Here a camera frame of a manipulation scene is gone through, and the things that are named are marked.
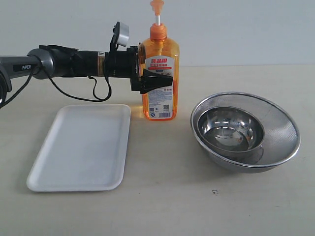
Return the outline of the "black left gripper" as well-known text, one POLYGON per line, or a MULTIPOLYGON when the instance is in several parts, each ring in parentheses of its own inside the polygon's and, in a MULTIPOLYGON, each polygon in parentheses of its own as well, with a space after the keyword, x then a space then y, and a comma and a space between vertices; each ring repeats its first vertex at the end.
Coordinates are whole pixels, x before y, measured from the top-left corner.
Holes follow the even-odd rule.
POLYGON ((110 51, 104 59, 106 78, 130 79, 131 90, 141 94, 173 84, 172 76, 157 74, 147 69, 143 69, 141 76, 139 70, 137 46, 130 46, 126 51, 118 50, 118 45, 110 46, 110 51))

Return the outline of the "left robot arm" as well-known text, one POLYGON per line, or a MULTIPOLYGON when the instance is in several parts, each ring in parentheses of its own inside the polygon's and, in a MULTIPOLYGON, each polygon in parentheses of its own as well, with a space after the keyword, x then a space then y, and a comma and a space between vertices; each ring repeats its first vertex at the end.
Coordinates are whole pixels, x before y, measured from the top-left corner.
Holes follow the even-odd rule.
POLYGON ((11 102, 31 78, 53 79, 104 77, 128 78, 131 90, 146 94, 172 85, 173 77, 139 68, 138 48, 131 46, 119 51, 116 43, 109 52, 82 51, 58 45, 40 45, 26 56, 0 58, 0 106, 11 102))

